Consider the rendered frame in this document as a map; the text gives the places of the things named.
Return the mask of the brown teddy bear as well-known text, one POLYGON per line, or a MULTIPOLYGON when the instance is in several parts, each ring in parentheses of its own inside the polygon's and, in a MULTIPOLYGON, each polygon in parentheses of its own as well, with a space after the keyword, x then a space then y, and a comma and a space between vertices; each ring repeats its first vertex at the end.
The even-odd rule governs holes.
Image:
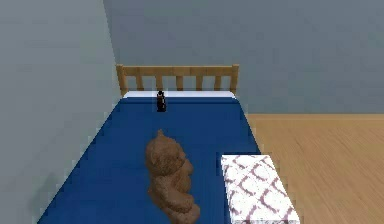
POLYGON ((148 194, 171 224, 195 224, 200 207, 190 193, 193 165, 181 145, 162 130, 145 149, 145 165, 149 172, 148 194))

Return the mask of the small black bottle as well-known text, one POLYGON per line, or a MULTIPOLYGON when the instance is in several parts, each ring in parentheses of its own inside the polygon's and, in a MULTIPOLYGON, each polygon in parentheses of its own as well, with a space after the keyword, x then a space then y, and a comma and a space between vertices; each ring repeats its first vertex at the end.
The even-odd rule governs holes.
POLYGON ((165 95, 163 91, 159 91, 157 93, 157 111, 158 112, 166 111, 165 95))

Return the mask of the blue wooden bed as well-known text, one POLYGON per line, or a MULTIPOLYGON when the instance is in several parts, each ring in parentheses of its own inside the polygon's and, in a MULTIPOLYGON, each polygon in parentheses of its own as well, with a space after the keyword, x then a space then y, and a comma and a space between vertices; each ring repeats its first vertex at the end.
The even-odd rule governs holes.
POLYGON ((256 154, 238 98, 229 91, 131 91, 113 109, 37 224, 169 224, 148 193, 145 147, 158 131, 191 161, 196 224, 230 224, 220 166, 224 154, 256 154))

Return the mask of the white patterned pillow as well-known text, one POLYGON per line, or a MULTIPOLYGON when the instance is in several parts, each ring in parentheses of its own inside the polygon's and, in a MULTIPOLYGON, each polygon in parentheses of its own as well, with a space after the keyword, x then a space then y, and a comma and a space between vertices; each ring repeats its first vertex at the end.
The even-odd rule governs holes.
POLYGON ((231 224, 300 224, 269 155, 222 155, 231 224))

